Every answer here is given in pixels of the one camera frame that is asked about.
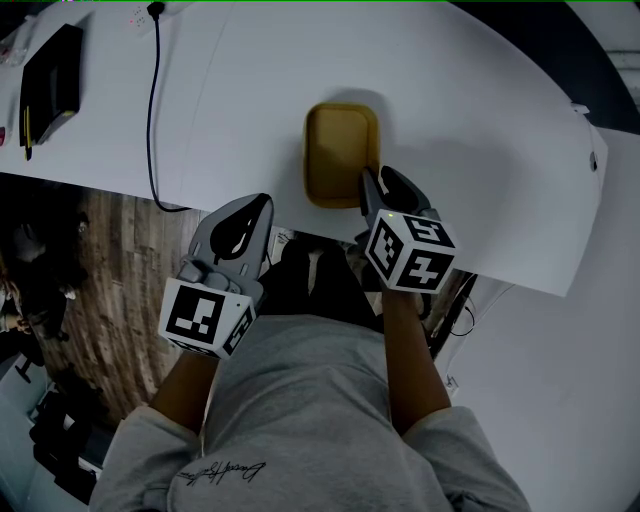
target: yellow container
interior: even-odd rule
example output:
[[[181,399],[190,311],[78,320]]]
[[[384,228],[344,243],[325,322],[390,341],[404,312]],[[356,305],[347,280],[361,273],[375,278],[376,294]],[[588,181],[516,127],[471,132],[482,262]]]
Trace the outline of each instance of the yellow container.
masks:
[[[364,105],[320,103],[304,127],[304,187],[323,208],[360,206],[358,178],[365,167],[378,174],[378,118]]]

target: black cable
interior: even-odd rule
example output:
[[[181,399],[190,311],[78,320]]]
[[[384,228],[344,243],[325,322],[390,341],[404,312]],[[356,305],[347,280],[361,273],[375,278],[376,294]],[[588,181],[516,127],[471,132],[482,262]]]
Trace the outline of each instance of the black cable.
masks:
[[[449,331],[449,333],[452,334],[453,336],[460,336],[460,337],[466,336],[467,334],[470,334],[471,331],[473,331],[473,329],[475,329],[475,327],[476,327],[476,317],[473,316],[473,313],[471,312],[471,310],[467,306],[465,306],[464,309],[466,309],[469,312],[469,314],[471,315],[471,321],[472,321],[471,329],[469,329],[464,334],[456,334],[455,332]]]
[[[147,167],[149,168],[149,184],[151,185],[151,195],[156,206],[163,212],[178,213],[185,212],[191,208],[168,208],[160,202],[158,194],[156,193],[156,187],[153,183],[153,168],[151,166],[151,112],[153,108],[153,95],[156,92],[156,82],[158,81],[158,68],[160,67],[160,27],[158,26],[158,15],[151,14],[153,23],[156,26],[156,68],[153,72],[153,83],[151,84],[151,94],[149,95],[149,112],[147,113]]]

